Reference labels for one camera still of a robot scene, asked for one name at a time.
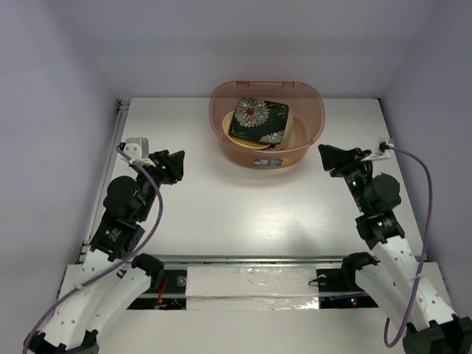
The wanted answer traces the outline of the white divided round plate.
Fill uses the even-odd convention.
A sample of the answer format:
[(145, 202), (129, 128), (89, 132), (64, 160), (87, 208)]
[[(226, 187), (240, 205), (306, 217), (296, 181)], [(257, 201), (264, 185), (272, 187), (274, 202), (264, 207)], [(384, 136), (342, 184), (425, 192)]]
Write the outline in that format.
[(261, 142), (264, 144), (260, 150), (280, 150), (284, 148), (291, 137), (293, 128), (286, 128), (284, 131), (277, 131), (270, 134), (266, 134), (261, 137)]

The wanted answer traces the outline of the cream bird pattern plate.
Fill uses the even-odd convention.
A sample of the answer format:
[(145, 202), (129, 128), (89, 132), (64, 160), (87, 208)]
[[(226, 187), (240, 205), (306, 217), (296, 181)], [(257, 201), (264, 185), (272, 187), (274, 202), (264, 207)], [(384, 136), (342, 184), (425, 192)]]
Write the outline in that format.
[(285, 126), (285, 131), (284, 131), (282, 141), (274, 147), (274, 150), (279, 150), (288, 144), (288, 141), (290, 139), (291, 132), (293, 129), (293, 125), (294, 125), (294, 118), (292, 114), (288, 114), (288, 121), (287, 121), (287, 125)]

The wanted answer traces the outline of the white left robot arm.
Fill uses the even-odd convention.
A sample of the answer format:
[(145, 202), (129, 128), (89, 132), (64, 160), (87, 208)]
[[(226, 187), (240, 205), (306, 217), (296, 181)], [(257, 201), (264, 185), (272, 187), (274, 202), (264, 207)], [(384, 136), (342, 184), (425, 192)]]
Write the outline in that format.
[(149, 232), (142, 223), (155, 202), (163, 202), (160, 187), (184, 176), (184, 151), (162, 150), (144, 155), (131, 143), (118, 154), (136, 177), (113, 179), (103, 201), (105, 211), (90, 241), (73, 288), (50, 307), (31, 329), (23, 353), (98, 353), (105, 333), (128, 306), (164, 281), (164, 263), (142, 252), (162, 219), (158, 210)]

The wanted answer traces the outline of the black floral square plate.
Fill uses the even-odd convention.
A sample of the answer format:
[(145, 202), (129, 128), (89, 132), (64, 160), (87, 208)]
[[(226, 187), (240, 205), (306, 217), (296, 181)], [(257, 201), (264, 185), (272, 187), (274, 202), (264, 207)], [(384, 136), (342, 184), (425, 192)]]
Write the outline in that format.
[(252, 97), (240, 98), (229, 123), (229, 135), (263, 144), (262, 136), (285, 130), (289, 113), (290, 108), (284, 103)]

